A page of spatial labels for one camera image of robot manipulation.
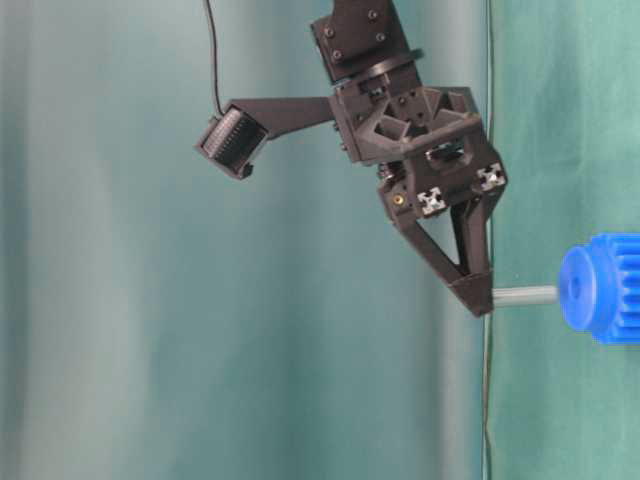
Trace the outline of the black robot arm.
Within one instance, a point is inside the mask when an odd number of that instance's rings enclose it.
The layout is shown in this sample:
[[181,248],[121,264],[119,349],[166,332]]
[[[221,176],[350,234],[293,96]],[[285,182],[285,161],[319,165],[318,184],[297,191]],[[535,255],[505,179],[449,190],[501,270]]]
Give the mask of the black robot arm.
[[267,139],[327,121],[350,160],[378,170],[393,226],[477,316],[493,309],[486,223],[507,185],[466,87],[429,87],[394,5],[337,1],[311,27],[328,97],[234,99]]

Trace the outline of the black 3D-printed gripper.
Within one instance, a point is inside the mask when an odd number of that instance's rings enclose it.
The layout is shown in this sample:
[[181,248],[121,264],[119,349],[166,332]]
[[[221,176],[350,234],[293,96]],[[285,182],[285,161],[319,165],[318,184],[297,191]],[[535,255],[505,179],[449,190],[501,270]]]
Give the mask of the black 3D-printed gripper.
[[[334,122],[352,162],[377,168],[389,220],[479,317],[494,309],[486,223],[506,172],[470,90],[426,87],[413,74],[405,65],[329,97],[235,99],[229,108],[261,124],[266,142]],[[420,225],[444,213],[451,215],[458,264]]]

